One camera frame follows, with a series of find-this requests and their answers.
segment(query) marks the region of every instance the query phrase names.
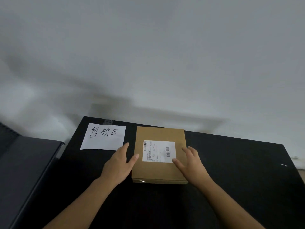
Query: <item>cardboard box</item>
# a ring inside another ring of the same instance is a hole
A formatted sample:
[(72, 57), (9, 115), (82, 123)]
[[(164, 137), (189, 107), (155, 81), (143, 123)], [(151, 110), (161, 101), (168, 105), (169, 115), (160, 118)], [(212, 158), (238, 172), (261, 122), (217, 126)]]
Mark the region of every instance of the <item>cardboard box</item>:
[[(176, 158), (181, 161), (182, 164), (186, 165), (186, 155), (181, 149), (182, 147), (186, 147), (183, 129), (137, 127), (134, 154), (139, 154), (139, 158), (132, 169), (133, 182), (156, 184), (188, 183), (182, 173), (171, 161), (171, 157), (167, 157), (167, 154), (170, 153), (170, 151), (167, 150), (171, 150), (170, 156), (173, 156), (172, 148), (167, 149), (170, 146), (166, 148), (167, 145), (165, 144), (168, 142), (171, 142), (170, 144), (172, 146), (174, 142)], [(151, 156), (152, 151), (157, 153), (157, 150), (162, 150), (162, 152)], [(143, 161), (147, 159), (158, 161), (167, 160), (166, 162)]]

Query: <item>person's left hand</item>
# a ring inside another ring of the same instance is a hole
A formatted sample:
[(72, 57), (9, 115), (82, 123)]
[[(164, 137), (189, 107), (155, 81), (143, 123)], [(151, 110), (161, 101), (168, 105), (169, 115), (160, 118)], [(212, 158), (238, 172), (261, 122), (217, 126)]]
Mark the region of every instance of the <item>person's left hand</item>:
[(135, 154), (132, 156), (130, 161), (126, 163), (126, 152), (128, 146), (129, 143), (126, 143), (120, 147), (103, 167), (100, 179), (107, 182), (107, 184), (112, 188), (115, 188), (125, 180), (139, 158), (139, 154)]

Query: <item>paper sign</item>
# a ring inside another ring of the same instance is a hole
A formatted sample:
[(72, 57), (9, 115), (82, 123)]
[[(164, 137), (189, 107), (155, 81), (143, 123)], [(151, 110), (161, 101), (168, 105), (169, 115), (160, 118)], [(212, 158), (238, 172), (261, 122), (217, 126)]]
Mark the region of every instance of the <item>paper sign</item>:
[(142, 161), (172, 163), (173, 158), (176, 158), (174, 141), (144, 140)]
[(126, 126), (89, 123), (82, 149), (117, 150), (124, 143)]

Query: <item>wall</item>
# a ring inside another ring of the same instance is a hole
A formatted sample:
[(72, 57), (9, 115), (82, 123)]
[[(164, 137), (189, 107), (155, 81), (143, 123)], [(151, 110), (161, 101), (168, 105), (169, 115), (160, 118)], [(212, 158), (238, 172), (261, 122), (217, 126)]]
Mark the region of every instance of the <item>wall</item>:
[(302, 167), (304, 9), (305, 0), (0, 0), (0, 120), (62, 141), (90, 115), (275, 142)]

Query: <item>finger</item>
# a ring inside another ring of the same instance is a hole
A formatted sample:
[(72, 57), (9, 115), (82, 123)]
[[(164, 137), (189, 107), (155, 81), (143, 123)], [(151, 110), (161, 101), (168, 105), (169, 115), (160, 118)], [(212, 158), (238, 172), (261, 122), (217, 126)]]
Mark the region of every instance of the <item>finger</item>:
[(139, 158), (139, 154), (135, 154), (132, 156), (132, 158), (129, 160), (128, 165), (129, 168), (132, 169), (132, 167), (135, 165), (135, 162), (137, 161), (137, 159)]
[(193, 147), (191, 146), (188, 146), (188, 149), (192, 152), (192, 154), (194, 155), (194, 157), (197, 157), (199, 158), (199, 155), (198, 155), (198, 151), (195, 150)]
[(187, 158), (193, 156), (192, 152), (188, 148), (183, 147), (182, 150), (185, 152)]
[(129, 142), (127, 142), (126, 144), (124, 144), (124, 145), (123, 145), (122, 147), (120, 147), (118, 150), (120, 150), (120, 152), (126, 154), (128, 146), (129, 146)]
[(185, 168), (185, 166), (181, 163), (181, 161), (179, 161), (176, 158), (173, 158), (172, 161), (175, 164), (175, 166), (180, 170), (180, 172), (183, 173), (183, 169)]

